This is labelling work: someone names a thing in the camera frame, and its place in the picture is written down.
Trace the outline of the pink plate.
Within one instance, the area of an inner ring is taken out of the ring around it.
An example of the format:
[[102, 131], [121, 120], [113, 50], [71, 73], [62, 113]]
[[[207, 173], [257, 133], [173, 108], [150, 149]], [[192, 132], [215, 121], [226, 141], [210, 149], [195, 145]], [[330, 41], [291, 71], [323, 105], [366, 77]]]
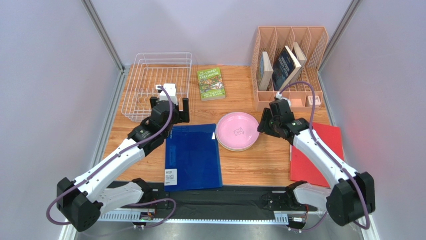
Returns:
[[259, 122], [252, 115], [231, 112], [219, 120], [215, 137], [219, 143], [231, 148], [245, 148], [258, 140], [258, 126]]

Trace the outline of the tan plate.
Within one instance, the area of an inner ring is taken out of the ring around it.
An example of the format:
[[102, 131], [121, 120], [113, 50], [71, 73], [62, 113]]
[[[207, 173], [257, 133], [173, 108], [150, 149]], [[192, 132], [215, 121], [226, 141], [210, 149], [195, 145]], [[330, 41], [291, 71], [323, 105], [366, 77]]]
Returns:
[[224, 145], [222, 143], [220, 143], [219, 145], [222, 146], [223, 148], [225, 148], [226, 150], [232, 151], [232, 152], [243, 152], [243, 151], [247, 151], [247, 150], [249, 150], [250, 148], [252, 148], [254, 146], [254, 144], [251, 144], [251, 145], [249, 145], [247, 147], [243, 147], [243, 148], [233, 148], [233, 147], [230, 147], [230, 146], [226, 146], [226, 145]]

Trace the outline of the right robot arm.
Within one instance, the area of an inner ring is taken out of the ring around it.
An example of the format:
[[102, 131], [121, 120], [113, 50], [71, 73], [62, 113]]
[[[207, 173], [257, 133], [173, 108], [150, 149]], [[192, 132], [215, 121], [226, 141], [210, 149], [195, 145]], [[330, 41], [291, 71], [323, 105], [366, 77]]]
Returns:
[[375, 181], [334, 153], [304, 118], [296, 119], [286, 99], [275, 100], [262, 113], [258, 132], [288, 141], [320, 171], [329, 187], [298, 181], [286, 187], [291, 208], [313, 206], [328, 213], [339, 226], [355, 224], [369, 230], [376, 210]]

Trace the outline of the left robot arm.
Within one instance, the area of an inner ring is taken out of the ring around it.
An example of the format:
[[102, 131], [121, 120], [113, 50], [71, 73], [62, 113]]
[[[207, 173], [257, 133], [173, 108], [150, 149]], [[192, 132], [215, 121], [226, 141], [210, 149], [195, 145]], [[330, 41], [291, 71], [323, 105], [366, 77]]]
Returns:
[[176, 124], [190, 122], [189, 99], [183, 110], [167, 99], [152, 97], [150, 117], [135, 127], [122, 144], [87, 173], [57, 184], [56, 206], [78, 232], [90, 229], [101, 216], [115, 209], [153, 200], [153, 189], [141, 178], [116, 188], [110, 185], [128, 168], [165, 143]]

